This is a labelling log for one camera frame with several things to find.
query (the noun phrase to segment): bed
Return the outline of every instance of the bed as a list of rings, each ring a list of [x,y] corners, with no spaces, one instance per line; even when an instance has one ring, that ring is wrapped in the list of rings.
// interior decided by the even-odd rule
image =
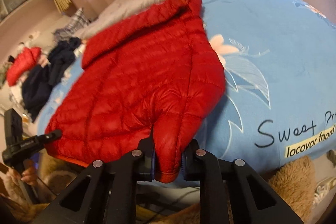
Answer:
[[[260,173],[335,149],[336,26],[302,0],[202,1],[227,89],[195,136],[200,147]],[[81,58],[40,112],[38,135],[82,74]],[[165,186],[187,185],[179,176]]]

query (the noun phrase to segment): floor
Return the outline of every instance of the floor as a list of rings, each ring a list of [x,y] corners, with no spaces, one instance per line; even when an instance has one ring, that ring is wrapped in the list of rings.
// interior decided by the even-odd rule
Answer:
[[[317,182],[327,177],[336,177],[336,168],[333,167],[333,164],[327,159],[325,154],[313,162],[315,165],[315,177]],[[312,218],[307,224],[315,224],[317,220],[319,220],[335,194],[336,188],[332,189],[319,205],[313,209]]]

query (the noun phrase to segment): fur rug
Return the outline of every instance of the fur rug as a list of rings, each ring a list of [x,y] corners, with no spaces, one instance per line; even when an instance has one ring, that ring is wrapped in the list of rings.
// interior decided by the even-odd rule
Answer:
[[[81,171],[77,166],[69,165],[64,161],[56,160],[47,154],[43,155],[40,162],[41,179],[55,192],[60,193]],[[305,156],[284,165],[268,182],[281,198],[307,222],[311,214],[316,186],[314,164]],[[23,194],[12,180],[7,176],[4,184],[11,200],[7,200],[8,207],[13,215],[23,222],[34,219],[48,204],[30,206],[23,198]],[[41,186],[43,202],[53,199],[53,195]],[[229,207],[230,223],[233,223]],[[200,204],[192,205],[178,213],[170,215],[151,224],[199,224]]]

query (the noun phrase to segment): flower print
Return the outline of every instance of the flower print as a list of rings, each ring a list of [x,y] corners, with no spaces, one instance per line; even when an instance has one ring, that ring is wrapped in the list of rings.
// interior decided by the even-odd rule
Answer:
[[[322,14],[319,10],[317,10],[316,8],[314,8],[313,6],[309,5],[309,4],[305,4],[305,6],[311,10],[313,13],[315,14],[319,14],[321,17],[326,18],[326,16],[324,14]]]
[[[232,45],[225,45],[224,38],[221,34],[214,35],[210,40],[209,43],[213,50],[217,53],[220,62],[222,63],[223,67],[225,68],[225,55],[233,54],[239,52],[239,49]]]

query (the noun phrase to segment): red jacket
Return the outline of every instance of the red jacket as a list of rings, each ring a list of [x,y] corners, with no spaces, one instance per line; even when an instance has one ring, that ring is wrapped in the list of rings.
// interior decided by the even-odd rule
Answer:
[[[7,71],[6,80],[8,85],[16,85],[16,82],[25,71],[35,67],[40,55],[41,48],[34,47],[30,49],[24,47],[23,51],[16,57],[14,64]]]
[[[224,69],[201,0],[166,0],[92,37],[85,70],[49,122],[49,154],[87,166],[119,159],[154,124],[156,179],[173,181],[181,153],[224,92]]]

